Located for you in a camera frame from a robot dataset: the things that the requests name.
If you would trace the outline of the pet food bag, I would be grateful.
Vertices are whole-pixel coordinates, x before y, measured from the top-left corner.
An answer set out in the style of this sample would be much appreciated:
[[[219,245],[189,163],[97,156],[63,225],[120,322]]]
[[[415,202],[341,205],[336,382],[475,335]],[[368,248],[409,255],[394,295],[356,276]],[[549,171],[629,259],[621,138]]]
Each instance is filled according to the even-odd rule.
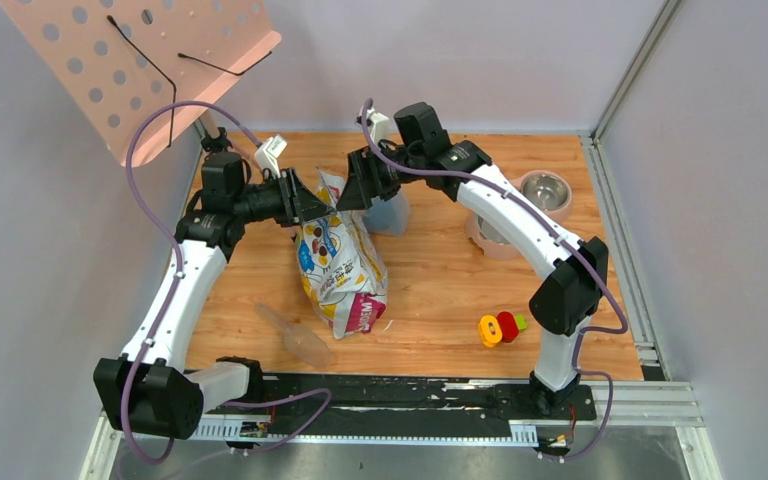
[[[360,211],[335,213],[298,227],[301,284],[336,339],[368,333],[388,304],[388,272]]]

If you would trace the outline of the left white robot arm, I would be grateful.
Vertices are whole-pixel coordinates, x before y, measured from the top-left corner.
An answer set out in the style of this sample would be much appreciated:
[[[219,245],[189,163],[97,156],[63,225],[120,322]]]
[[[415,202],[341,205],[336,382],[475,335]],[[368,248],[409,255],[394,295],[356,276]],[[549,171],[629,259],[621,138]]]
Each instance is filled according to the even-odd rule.
[[[207,297],[250,223],[299,226],[333,213],[292,168],[253,184],[235,152],[206,156],[202,188],[171,235],[173,253],[157,296],[118,357],[99,360],[93,381],[111,426],[123,433],[185,440],[201,417],[231,402],[243,413],[266,400],[259,365],[221,357],[193,373],[186,352]]]

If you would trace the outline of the clear plastic scoop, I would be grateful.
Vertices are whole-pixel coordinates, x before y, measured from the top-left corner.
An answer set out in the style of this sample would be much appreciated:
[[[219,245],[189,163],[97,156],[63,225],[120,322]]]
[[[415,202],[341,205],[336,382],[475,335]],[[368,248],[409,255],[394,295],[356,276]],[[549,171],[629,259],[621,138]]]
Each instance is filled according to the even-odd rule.
[[[328,345],[309,328],[290,321],[264,303],[255,303],[253,309],[282,334],[284,348],[298,360],[316,368],[330,365],[332,354]]]

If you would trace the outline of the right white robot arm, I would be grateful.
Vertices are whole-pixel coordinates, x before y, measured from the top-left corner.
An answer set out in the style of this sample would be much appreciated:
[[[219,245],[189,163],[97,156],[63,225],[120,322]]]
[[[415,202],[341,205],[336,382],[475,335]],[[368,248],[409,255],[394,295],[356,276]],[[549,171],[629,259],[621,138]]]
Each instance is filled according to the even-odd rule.
[[[366,144],[348,155],[349,176],[337,210],[366,210],[374,199],[389,199],[402,185],[424,181],[501,234],[541,280],[529,301],[542,329],[531,403],[544,417],[558,416],[581,377],[581,335],[599,302],[611,296],[607,245],[597,237],[582,240],[540,211],[484,149],[468,139],[452,140],[428,103],[396,112],[397,144],[373,135],[375,113],[367,99],[356,118]]]

